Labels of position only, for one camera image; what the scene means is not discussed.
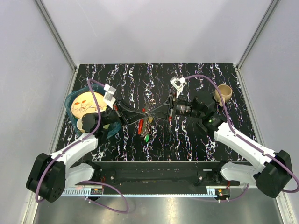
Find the teal plastic container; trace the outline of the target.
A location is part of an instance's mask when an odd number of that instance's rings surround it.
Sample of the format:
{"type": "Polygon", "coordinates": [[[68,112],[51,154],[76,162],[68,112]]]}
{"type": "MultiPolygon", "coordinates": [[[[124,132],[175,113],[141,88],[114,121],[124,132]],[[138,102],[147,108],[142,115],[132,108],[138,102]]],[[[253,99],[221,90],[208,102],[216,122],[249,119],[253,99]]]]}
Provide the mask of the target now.
{"type": "MultiPolygon", "coordinates": [[[[96,92],[96,93],[99,93],[99,94],[101,94],[101,95],[104,97],[104,95],[105,95],[105,91],[104,91],[104,88],[103,88],[101,85],[99,85],[99,84],[91,84],[91,87],[92,87],[94,93],[95,93],[95,92],[96,92]]],[[[74,129],[74,132],[76,133],[76,136],[77,136],[77,137],[80,137],[80,136],[82,135],[82,132],[80,132],[80,131],[78,130],[78,128],[77,128],[77,120],[78,120],[78,118],[76,118],[76,117],[72,114],[72,112],[71,112],[71,104],[72,104],[73,100],[74,100],[77,96],[79,96],[80,94],[82,94],[82,93],[84,93],[84,92],[89,92],[89,91],[90,91],[90,89],[89,89],[88,86],[86,86],[86,87],[84,87],[84,88],[81,88],[81,89],[79,89],[79,90],[77,90],[77,91],[74,91],[74,92],[72,92],[71,94],[69,94],[69,95],[67,96],[67,98],[66,98],[66,100],[65,100],[65,103],[64,103],[64,106],[65,106],[65,108],[66,108],[67,115],[68,115],[68,117],[69,117],[69,120],[70,120],[70,122],[71,122],[71,125],[72,125],[72,127],[73,127],[73,129],[74,129]]]]}

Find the black base bar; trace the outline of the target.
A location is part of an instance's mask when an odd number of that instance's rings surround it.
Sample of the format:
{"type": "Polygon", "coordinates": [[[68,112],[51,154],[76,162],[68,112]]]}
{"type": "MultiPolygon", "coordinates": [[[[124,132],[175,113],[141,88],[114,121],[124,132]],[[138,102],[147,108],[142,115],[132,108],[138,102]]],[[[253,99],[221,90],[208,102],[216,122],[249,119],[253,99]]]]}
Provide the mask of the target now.
{"type": "Polygon", "coordinates": [[[94,173],[87,181],[116,185],[124,182],[184,182],[193,186],[237,186],[220,175],[224,161],[87,161],[94,173]]]}

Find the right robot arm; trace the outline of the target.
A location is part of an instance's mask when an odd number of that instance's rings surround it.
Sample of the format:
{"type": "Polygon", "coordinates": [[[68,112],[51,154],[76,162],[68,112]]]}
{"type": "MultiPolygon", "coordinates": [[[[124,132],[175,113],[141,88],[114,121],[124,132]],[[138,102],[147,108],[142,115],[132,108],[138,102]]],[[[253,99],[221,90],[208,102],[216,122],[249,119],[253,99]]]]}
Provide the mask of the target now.
{"type": "Polygon", "coordinates": [[[170,94],[162,105],[150,110],[149,115],[164,120],[175,116],[196,118],[202,135],[228,146],[250,163],[224,162],[212,173],[213,182],[218,185],[227,181],[252,184],[266,196],[275,198],[292,178],[290,155],[284,150],[276,152],[266,148],[233,128],[217,114],[216,102],[210,94],[203,93],[191,102],[170,94]]]}

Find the metal key holder red handle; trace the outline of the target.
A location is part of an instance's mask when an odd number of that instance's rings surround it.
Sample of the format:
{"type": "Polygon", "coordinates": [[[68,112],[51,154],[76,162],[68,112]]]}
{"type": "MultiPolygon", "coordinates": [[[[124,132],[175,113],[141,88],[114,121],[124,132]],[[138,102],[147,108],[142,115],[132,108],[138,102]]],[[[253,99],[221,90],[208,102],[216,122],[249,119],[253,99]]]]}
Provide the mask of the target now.
{"type": "Polygon", "coordinates": [[[150,123],[148,122],[148,117],[145,117],[144,119],[140,120],[138,123],[138,134],[142,137],[145,138],[146,135],[151,135],[152,133],[152,126],[153,122],[150,123]]]}

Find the painted round plate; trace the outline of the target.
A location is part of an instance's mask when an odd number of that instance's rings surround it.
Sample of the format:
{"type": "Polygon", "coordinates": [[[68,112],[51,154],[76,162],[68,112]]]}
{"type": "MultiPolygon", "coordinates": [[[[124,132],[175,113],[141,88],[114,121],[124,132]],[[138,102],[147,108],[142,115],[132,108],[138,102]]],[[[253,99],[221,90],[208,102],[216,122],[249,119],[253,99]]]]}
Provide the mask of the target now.
{"type": "MultiPolygon", "coordinates": [[[[97,99],[100,112],[105,111],[107,108],[107,104],[104,102],[103,96],[96,92],[94,93],[94,95],[97,99]]],[[[98,110],[92,93],[89,91],[77,96],[71,104],[71,112],[78,119],[83,117],[83,115],[85,115],[86,113],[97,113],[98,110]]]]}

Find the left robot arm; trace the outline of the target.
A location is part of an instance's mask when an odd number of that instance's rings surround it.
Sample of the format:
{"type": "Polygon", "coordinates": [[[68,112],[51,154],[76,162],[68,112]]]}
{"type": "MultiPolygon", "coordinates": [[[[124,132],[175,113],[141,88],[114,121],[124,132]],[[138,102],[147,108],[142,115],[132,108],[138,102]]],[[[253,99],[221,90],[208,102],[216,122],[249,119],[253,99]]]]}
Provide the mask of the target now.
{"type": "Polygon", "coordinates": [[[65,188],[87,181],[97,184],[101,173],[90,164],[73,167],[80,158],[95,150],[108,137],[109,128],[117,123],[131,125],[145,118],[146,111],[139,111],[123,100],[117,101],[103,113],[90,112],[82,116],[84,133],[73,143],[50,155],[39,154],[30,171],[26,188],[35,194],[35,200],[55,202],[65,188]]]}

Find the beige ceramic mug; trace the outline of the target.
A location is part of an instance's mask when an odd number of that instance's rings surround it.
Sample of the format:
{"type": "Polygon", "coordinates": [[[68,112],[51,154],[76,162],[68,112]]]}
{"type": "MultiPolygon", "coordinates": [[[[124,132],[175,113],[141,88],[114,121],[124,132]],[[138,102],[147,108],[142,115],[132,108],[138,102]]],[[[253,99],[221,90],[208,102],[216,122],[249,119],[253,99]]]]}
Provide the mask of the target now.
{"type": "MultiPolygon", "coordinates": [[[[230,86],[228,86],[226,84],[220,84],[218,86],[218,90],[220,91],[220,94],[222,95],[223,101],[225,103],[228,102],[231,99],[233,91],[232,91],[232,88],[230,86]]],[[[219,104],[222,104],[220,95],[219,95],[217,90],[214,91],[214,99],[219,104]]]]}

